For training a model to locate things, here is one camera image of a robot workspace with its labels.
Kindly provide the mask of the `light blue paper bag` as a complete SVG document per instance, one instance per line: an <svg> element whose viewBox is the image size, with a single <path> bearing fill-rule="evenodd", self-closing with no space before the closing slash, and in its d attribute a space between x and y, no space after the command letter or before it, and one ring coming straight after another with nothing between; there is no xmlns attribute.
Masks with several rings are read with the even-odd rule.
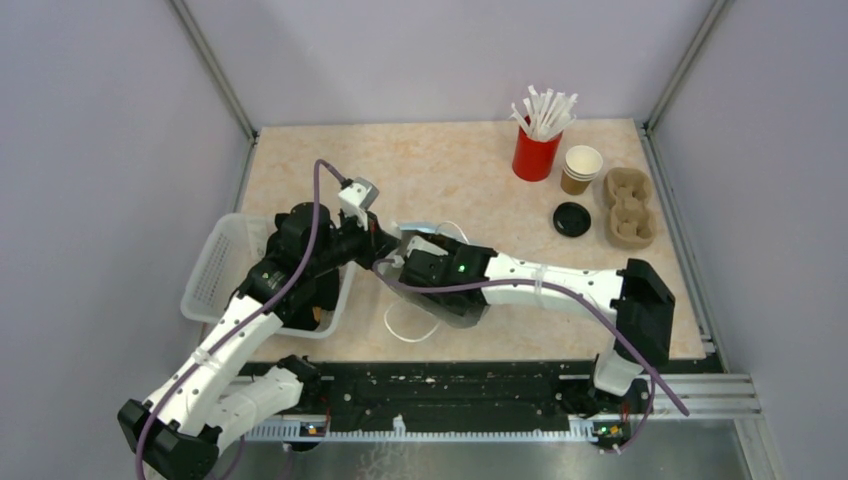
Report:
<svg viewBox="0 0 848 480"><path fill-rule="evenodd" d="M471 328L480 321L488 303L478 285L486 281L485 270L496 252L471 243L454 222L444 231L428 222L394 223L390 234L398 244L373 270L399 299L383 314L383 323L397 339L406 343L427 340L446 324ZM393 315L421 314L433 320L432 328L412 339L398 334Z"/></svg>

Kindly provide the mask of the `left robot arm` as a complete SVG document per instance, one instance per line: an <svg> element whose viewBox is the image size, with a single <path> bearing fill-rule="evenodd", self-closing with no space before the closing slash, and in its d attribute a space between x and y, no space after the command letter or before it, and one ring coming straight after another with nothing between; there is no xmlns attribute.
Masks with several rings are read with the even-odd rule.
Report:
<svg viewBox="0 0 848 480"><path fill-rule="evenodd" d="M121 407L118 421L138 478L154 471L164 479L204 479L221 453L272 415L317 407L319 375L296 355L248 386L224 391L266 339L337 305L340 268L369 268L396 247L369 210L377 188L362 178L340 186L340 222L333 223L318 199L280 215L265 256L236 287L206 339L162 387Z"/></svg>

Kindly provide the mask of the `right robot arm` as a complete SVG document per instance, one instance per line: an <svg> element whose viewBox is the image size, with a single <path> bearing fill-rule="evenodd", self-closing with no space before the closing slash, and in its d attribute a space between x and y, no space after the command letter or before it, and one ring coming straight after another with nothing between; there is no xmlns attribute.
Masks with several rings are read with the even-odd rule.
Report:
<svg viewBox="0 0 848 480"><path fill-rule="evenodd" d="M670 359L676 297L644 260L629 259L620 269L580 270L417 235L382 270L392 287L458 318L477 319L499 305L593 317L613 337L586 385L589 404L600 412L622 404L642 374L668 387L658 369Z"/></svg>

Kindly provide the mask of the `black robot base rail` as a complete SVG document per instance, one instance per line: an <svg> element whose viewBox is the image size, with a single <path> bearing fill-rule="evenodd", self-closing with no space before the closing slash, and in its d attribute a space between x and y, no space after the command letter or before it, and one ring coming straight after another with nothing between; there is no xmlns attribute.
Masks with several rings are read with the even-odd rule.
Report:
<svg viewBox="0 0 848 480"><path fill-rule="evenodd" d="M388 431L401 416L414 432L564 431L601 414L634 419L672 390L680 361L642 374L622 396L594 387L590 361L314 361L300 400L277 417L326 420L335 432Z"/></svg>

